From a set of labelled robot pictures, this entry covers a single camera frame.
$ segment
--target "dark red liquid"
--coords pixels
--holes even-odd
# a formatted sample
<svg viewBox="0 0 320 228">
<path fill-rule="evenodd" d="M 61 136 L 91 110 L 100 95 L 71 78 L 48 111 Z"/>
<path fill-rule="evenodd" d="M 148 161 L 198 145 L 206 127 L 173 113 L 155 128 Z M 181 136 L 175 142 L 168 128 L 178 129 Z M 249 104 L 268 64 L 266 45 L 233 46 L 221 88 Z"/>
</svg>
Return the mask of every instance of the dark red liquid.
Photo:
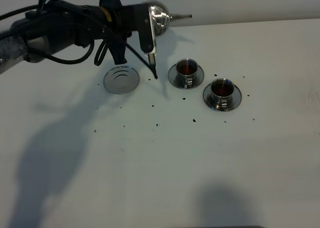
<svg viewBox="0 0 320 228">
<path fill-rule="evenodd" d="M 234 92 L 234 88 L 231 84 L 215 84 L 211 86 L 211 90 L 219 97 L 227 97 Z"/>
<path fill-rule="evenodd" d="M 195 68 L 193 65 L 181 65 L 177 68 L 177 71 L 182 75 L 192 75 L 197 71 L 197 68 Z"/>
</svg>

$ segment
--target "black cable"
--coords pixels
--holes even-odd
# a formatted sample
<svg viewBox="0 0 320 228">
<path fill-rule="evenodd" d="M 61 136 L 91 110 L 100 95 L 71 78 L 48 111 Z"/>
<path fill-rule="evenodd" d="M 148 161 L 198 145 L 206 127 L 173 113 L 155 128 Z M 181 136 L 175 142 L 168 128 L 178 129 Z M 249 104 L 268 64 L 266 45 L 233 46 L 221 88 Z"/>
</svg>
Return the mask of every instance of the black cable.
<svg viewBox="0 0 320 228">
<path fill-rule="evenodd" d="M 37 25 L 37 23 L 41 22 L 45 18 L 46 16 L 41 16 L 37 19 L 30 20 L 22 24 L 18 24 L 17 26 L 12 27 L 10 30 L 0 33 L 0 40 L 8 37 L 12 37 L 12 36 L 20 35 L 26 29 L 30 28 L 31 26 Z"/>
<path fill-rule="evenodd" d="M 109 44 L 110 44 L 110 42 L 105 39 L 101 42 L 101 44 L 95 54 L 95 57 L 94 57 L 94 64 L 96 66 L 100 66 L 102 61 L 104 60 L 106 53 L 107 53 L 107 50 L 109 48 Z"/>
<path fill-rule="evenodd" d="M 146 67 L 148 67 L 148 68 L 152 71 L 152 73 L 153 73 L 153 75 L 154 75 L 154 78 L 158 79 L 156 69 L 153 68 L 153 67 L 151 67 L 151 66 L 148 64 L 148 62 L 146 62 L 145 59 L 143 59 L 143 58 L 141 57 L 141 55 L 139 55 L 138 52 L 136 52 L 135 49 L 133 49 L 133 48 L 131 47 L 131 45 L 129 45 L 128 43 L 126 43 L 125 46 L 126 46 L 133 54 L 135 54 L 135 56 L 136 56 L 140 61 L 142 61 L 143 64 L 146 65 Z"/>
<path fill-rule="evenodd" d="M 57 58 L 57 57 L 55 57 L 53 55 L 47 54 L 47 53 L 45 53 L 45 52 L 43 52 L 41 50 L 35 49 L 35 48 L 29 48 L 28 51 L 30 53 L 33 53 L 33 54 L 36 54 L 38 56 L 47 58 L 48 60 L 51 60 L 51 61 L 54 61 L 54 62 L 57 62 L 57 63 L 60 63 L 60 64 L 75 65 L 75 64 L 79 64 L 81 62 L 84 62 L 86 59 L 88 59 L 88 57 L 91 55 L 92 51 L 94 50 L 95 40 L 92 38 L 92 36 L 90 35 L 90 33 L 87 30 L 87 28 L 85 28 L 82 25 L 79 25 L 79 24 L 76 24 L 76 23 L 62 23 L 62 24 L 59 24 L 58 26 L 66 26 L 66 25 L 68 25 L 67 26 L 68 28 L 83 29 L 90 36 L 90 47 L 89 47 L 89 50 L 86 52 L 86 54 L 84 56 L 82 56 L 79 59 L 66 60 L 66 59 Z"/>
<path fill-rule="evenodd" d="M 13 17 L 13 16 L 18 15 L 18 14 L 23 13 L 23 12 L 34 10 L 37 7 L 38 7 L 38 5 L 34 4 L 34 5 L 30 5 L 30 6 L 27 6 L 27 7 L 23 7 L 23 8 L 20 8 L 20 9 L 16 9 L 16 10 L 10 11 L 10 12 L 8 12 L 6 14 L 0 15 L 0 21 L 2 21 L 4 19 L 7 19 L 9 17 Z"/>
</svg>

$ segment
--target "white tabletop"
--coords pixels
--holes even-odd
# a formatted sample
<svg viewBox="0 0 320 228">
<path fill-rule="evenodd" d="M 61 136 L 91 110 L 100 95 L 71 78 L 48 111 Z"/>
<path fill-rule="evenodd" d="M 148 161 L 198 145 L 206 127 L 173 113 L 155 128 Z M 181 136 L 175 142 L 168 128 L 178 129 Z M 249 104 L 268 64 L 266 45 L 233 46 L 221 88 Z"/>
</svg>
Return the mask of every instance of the white tabletop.
<svg viewBox="0 0 320 228">
<path fill-rule="evenodd" d="M 158 80 L 126 52 L 126 95 L 103 85 L 109 52 L 18 64 L 0 75 L 0 227 L 319 227 L 319 51 L 320 19 L 177 27 L 157 38 Z M 204 70 L 196 89 L 168 81 L 182 58 Z M 205 105 L 215 78 L 237 109 Z"/>
</svg>

